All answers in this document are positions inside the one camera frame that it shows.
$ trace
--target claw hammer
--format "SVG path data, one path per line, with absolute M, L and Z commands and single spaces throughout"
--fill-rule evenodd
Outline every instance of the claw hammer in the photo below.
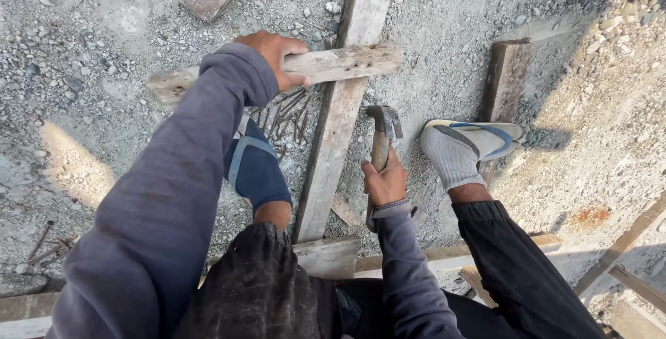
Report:
M 398 112 L 391 106 L 369 106 L 366 109 L 366 114 L 375 120 L 375 133 L 372 138 L 370 162 L 375 170 L 377 170 L 377 173 L 380 173 L 386 168 L 388 148 L 391 147 L 391 140 L 402 139 L 402 126 L 398 119 Z M 368 196 L 368 213 L 366 218 L 370 218 L 372 210 L 374 210 L 374 205 Z M 375 232 L 375 229 L 367 220 L 366 225 L 371 232 Z

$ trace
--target black pants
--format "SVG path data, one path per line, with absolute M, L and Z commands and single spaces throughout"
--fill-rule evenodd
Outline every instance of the black pants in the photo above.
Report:
M 446 294 L 467 339 L 605 338 L 553 264 L 507 215 L 499 201 L 454 204 L 460 233 L 490 309 Z M 382 280 L 308 277 L 287 236 L 253 224 L 229 245 L 193 294 L 177 337 L 391 338 Z

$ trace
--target blue sandal strap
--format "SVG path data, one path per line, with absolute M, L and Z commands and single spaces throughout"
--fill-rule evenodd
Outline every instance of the blue sandal strap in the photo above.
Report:
M 240 139 L 238 139 L 236 150 L 234 150 L 234 156 L 231 158 L 231 166 L 229 166 L 229 184 L 231 184 L 231 187 L 239 195 L 239 191 L 236 190 L 236 179 L 238 178 L 238 170 L 240 169 L 240 160 L 243 157 L 243 152 L 245 152 L 245 147 L 248 145 L 264 150 L 270 153 L 271 156 L 275 158 L 275 160 L 279 160 L 278 155 L 276 155 L 275 151 L 273 150 L 273 147 L 271 147 L 271 145 L 266 141 L 245 135 L 241 136 Z
M 454 129 L 456 127 L 478 127 L 480 129 L 486 130 L 486 131 L 492 133 L 493 135 L 495 135 L 496 137 L 499 137 L 500 139 L 502 139 L 504 141 L 504 145 L 501 148 L 499 148 L 497 150 L 494 150 L 488 156 L 494 156 L 494 155 L 497 155 L 499 153 L 504 152 L 505 150 L 510 148 L 512 143 L 513 143 L 513 138 L 510 134 L 508 134 L 505 131 L 502 131 L 502 130 L 496 128 L 496 127 L 488 126 L 487 124 L 459 122 L 459 123 L 451 123 L 451 124 L 449 124 L 449 127 L 451 127 L 452 129 Z

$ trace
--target right hand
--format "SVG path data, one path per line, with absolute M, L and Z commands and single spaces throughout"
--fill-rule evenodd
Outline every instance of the right hand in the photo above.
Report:
M 367 160 L 361 163 L 361 170 L 366 175 L 363 180 L 365 186 L 363 191 L 370 195 L 375 207 L 381 207 L 405 198 L 407 171 L 398 160 L 395 149 L 388 149 L 386 168 L 380 173 L 377 173 L 374 166 Z
M 236 37 L 234 42 L 251 46 L 255 51 L 264 56 L 268 65 L 273 69 L 276 79 L 278 79 L 280 92 L 291 87 L 310 85 L 310 77 L 307 75 L 300 72 L 284 71 L 284 56 L 288 54 L 307 53 L 310 51 L 301 40 L 283 37 L 276 33 L 261 30 L 247 36 L 241 35 Z

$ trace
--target rust stain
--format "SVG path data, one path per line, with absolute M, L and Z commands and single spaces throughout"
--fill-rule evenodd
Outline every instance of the rust stain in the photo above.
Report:
M 570 222 L 581 230 L 596 230 L 611 216 L 608 207 L 590 206 L 570 217 Z

